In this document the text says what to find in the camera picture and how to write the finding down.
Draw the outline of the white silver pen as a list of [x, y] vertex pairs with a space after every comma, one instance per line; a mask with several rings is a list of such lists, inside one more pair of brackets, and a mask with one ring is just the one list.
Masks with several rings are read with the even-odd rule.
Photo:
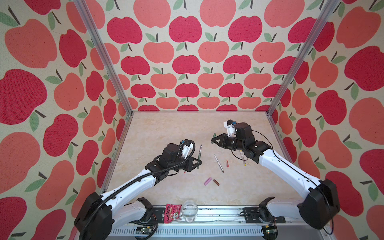
[[222, 167], [220, 161], [218, 160], [218, 158], [217, 158], [217, 156], [216, 156], [215, 154], [214, 154], [214, 158], [215, 158], [215, 160], [216, 160], [216, 162], [217, 162], [217, 164], [218, 164], [218, 166], [219, 166], [221, 172], [224, 173], [225, 171], [224, 171], [224, 169], [223, 169], [223, 167]]

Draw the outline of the green pen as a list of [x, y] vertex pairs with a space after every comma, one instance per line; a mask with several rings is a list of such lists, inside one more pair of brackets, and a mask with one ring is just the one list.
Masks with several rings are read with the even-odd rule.
[[198, 160], [200, 161], [201, 160], [201, 155], [202, 155], [202, 145], [200, 145], [200, 148], [199, 148], [199, 154], [198, 154]]

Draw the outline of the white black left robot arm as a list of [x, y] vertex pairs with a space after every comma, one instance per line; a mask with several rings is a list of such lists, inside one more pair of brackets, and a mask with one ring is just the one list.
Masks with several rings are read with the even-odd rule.
[[162, 154], [149, 162], [135, 178], [101, 195], [89, 194], [74, 221], [79, 239], [104, 240], [122, 225], [140, 220], [147, 222], [153, 206], [138, 196], [168, 177], [170, 171], [191, 172], [200, 166], [202, 161], [193, 156], [195, 150], [196, 144], [192, 140], [185, 139], [178, 145], [167, 144]]

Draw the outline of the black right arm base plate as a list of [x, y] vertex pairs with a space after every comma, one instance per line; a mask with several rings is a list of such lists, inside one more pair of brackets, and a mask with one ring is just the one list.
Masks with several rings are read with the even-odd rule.
[[247, 224], [284, 224], [284, 217], [273, 217], [267, 209], [264, 208], [243, 208], [240, 217], [244, 217]]

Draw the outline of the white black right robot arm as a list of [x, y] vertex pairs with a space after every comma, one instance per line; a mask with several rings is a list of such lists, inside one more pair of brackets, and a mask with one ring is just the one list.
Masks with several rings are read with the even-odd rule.
[[214, 144], [232, 152], [242, 151], [248, 159], [275, 173], [300, 195], [300, 199], [265, 199], [259, 204], [260, 221], [270, 223], [277, 217], [288, 217], [302, 220], [317, 230], [333, 221], [341, 209], [336, 184], [322, 181], [284, 159], [270, 142], [257, 140], [247, 123], [229, 120], [224, 127], [226, 133], [212, 138]]

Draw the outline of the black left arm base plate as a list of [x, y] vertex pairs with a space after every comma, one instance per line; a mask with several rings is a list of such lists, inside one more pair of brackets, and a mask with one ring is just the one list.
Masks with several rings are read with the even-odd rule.
[[163, 224], [165, 222], [165, 207], [154, 207], [151, 210], [147, 210], [144, 216], [136, 222], [144, 224]]

